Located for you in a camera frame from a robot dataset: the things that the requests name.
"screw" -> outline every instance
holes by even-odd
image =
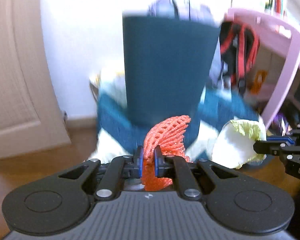
[[[100,189],[97,191],[98,197],[110,197],[112,195],[112,191],[109,189]]]
[[[188,188],[184,193],[187,197],[197,197],[200,195],[200,191],[194,188]]]
[[[148,193],[147,195],[145,195],[145,198],[147,198],[147,199],[150,199],[150,198],[152,198],[152,197],[153,197],[153,195],[150,194],[150,193]]]

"textured gray surface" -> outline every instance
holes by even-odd
[[[293,240],[285,231],[269,236],[232,232],[212,220],[199,202],[174,191],[122,192],[114,201],[95,206],[77,227],[54,236],[11,232],[4,240]]]

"pink table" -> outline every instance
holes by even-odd
[[[237,19],[249,24],[260,37],[260,43],[279,56],[285,57],[285,63],[276,84],[264,84],[257,98],[258,101],[268,103],[263,110],[262,118],[268,129],[272,120],[278,113],[284,100],[288,97],[300,110],[300,103],[289,94],[289,89],[300,69],[300,26],[288,23],[279,16],[269,15],[262,12],[230,8],[227,19]],[[276,28],[283,26],[291,32],[290,38],[278,33]]]

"white door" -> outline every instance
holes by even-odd
[[[0,0],[0,158],[67,143],[44,52],[40,0]]]

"white wall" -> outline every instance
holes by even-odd
[[[122,11],[155,0],[41,0],[42,30],[52,84],[70,118],[96,115],[89,76],[123,64]],[[193,0],[221,20],[231,0]]]
[[[287,16],[300,25],[300,8],[291,0],[287,3]]]

